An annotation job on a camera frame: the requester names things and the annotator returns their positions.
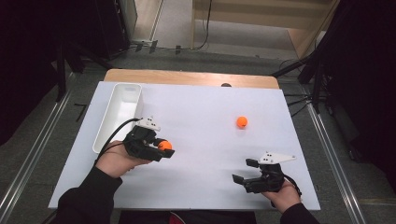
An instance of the white tray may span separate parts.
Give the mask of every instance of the white tray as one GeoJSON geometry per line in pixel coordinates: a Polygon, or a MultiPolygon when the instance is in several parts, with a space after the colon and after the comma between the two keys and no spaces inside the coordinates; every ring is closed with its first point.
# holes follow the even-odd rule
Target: white tray
{"type": "MultiPolygon", "coordinates": [[[[142,87],[133,83],[118,83],[114,86],[98,134],[93,142],[93,151],[99,153],[107,139],[128,119],[140,119],[143,110],[142,87]]],[[[125,125],[112,139],[122,141],[132,130],[134,122],[125,125]]]]}

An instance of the white table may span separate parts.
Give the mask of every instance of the white table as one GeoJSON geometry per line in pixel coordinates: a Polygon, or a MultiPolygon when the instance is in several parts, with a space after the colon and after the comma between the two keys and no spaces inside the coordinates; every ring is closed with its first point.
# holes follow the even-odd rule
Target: white table
{"type": "MultiPolygon", "coordinates": [[[[92,144],[115,82],[100,82],[81,125],[76,142],[49,202],[54,208],[61,195],[79,186],[97,157],[92,144]]],[[[143,115],[154,116],[176,151],[136,167],[122,179],[115,208],[122,209],[271,209],[260,194],[247,194],[232,174],[260,176],[245,159],[265,151],[290,154],[295,161],[281,164],[296,180],[309,210],[319,210],[318,198],[281,90],[222,88],[190,85],[141,84],[143,115]],[[245,130],[235,126],[246,116],[245,130]]]]}

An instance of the gray floor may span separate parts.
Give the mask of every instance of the gray floor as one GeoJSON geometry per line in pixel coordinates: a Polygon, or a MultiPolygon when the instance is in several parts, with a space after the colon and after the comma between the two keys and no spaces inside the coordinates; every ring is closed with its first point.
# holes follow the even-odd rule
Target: gray floor
{"type": "MultiPolygon", "coordinates": [[[[165,4],[162,14],[164,17],[166,17],[166,6],[165,4]]],[[[156,32],[159,45],[160,43],[170,43],[172,38],[163,37],[163,39],[160,39],[161,36],[165,36],[161,29],[162,25],[160,23],[156,32]]],[[[244,46],[239,50],[230,50],[227,46],[222,48],[214,42],[209,42],[209,48],[204,52],[182,51],[176,55],[170,49],[157,49],[154,53],[149,53],[148,49],[139,52],[131,50],[121,54],[110,63],[120,68],[133,69],[267,75],[277,71],[280,66],[283,67],[291,63],[291,61],[284,62],[285,60],[295,59],[295,55],[292,56],[289,52],[282,51],[282,49],[292,51],[286,33],[279,31],[271,33],[269,36],[267,38],[280,39],[280,50],[276,50],[276,48],[279,48],[277,44],[272,45],[272,50],[262,51],[260,49],[260,52],[257,53],[254,50],[249,51],[244,46]],[[241,51],[245,53],[238,55],[237,52],[241,51]]],[[[237,40],[238,38],[231,45],[235,45],[235,48],[238,49],[237,43],[240,42],[237,40]]],[[[169,47],[178,43],[178,41],[170,43],[169,47]]],[[[40,160],[16,202],[7,223],[41,223],[51,212],[47,207],[53,188],[62,172],[83,119],[77,120],[81,113],[81,106],[75,104],[88,105],[98,81],[103,80],[106,73],[105,69],[95,63],[85,62],[85,64],[87,67],[84,74],[74,74],[74,81],[69,83],[69,87],[72,89],[64,111],[59,117],[40,160]]],[[[278,80],[285,93],[302,93],[302,86],[296,79],[298,74],[299,71],[295,70],[278,80]]],[[[51,110],[55,107],[55,98],[56,89],[42,100],[14,136],[6,144],[0,146],[1,194],[7,191],[8,186],[20,170],[41,128],[44,126],[51,110]]],[[[298,96],[287,97],[290,102],[298,99],[300,99],[298,96]]],[[[290,113],[294,113],[303,105],[304,103],[291,106],[290,113]]],[[[396,197],[384,174],[370,163],[356,163],[348,157],[347,145],[338,130],[336,122],[326,113],[323,105],[320,106],[325,127],[338,159],[342,163],[347,178],[360,202],[367,223],[396,223],[396,214],[394,213],[396,197]]],[[[308,109],[303,109],[293,117],[293,123],[302,145],[309,172],[317,189],[321,206],[321,211],[314,212],[314,215],[320,223],[352,223],[308,109]]],[[[117,223],[119,211],[115,211],[114,214],[113,223],[117,223]]],[[[280,214],[276,211],[257,211],[256,215],[258,223],[278,223],[280,217],[280,214]]]]}

